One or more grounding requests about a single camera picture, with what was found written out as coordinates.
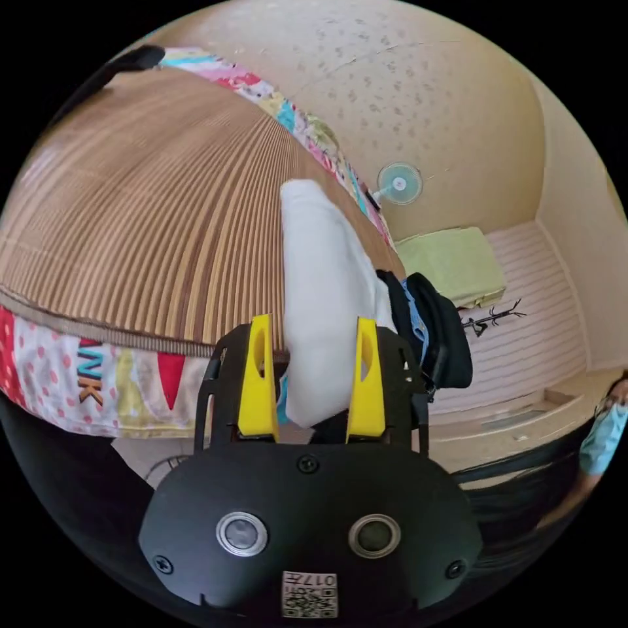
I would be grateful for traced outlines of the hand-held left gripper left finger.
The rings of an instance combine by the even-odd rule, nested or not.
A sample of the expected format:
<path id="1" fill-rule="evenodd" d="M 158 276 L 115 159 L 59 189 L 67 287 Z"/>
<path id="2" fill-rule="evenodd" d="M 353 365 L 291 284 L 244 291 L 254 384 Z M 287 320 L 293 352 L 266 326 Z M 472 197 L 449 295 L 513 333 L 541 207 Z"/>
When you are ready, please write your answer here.
<path id="1" fill-rule="evenodd" d="M 279 435 L 270 314 L 249 327 L 237 427 L 242 437 Z"/>

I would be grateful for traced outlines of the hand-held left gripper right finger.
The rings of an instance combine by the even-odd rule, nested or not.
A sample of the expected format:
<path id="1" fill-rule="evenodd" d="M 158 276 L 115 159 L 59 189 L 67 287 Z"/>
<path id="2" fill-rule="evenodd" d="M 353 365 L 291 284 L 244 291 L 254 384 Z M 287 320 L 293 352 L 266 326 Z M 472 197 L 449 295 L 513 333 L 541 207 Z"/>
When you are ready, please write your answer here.
<path id="1" fill-rule="evenodd" d="M 358 318 L 347 437 L 381 437 L 386 427 L 377 326 Z"/>

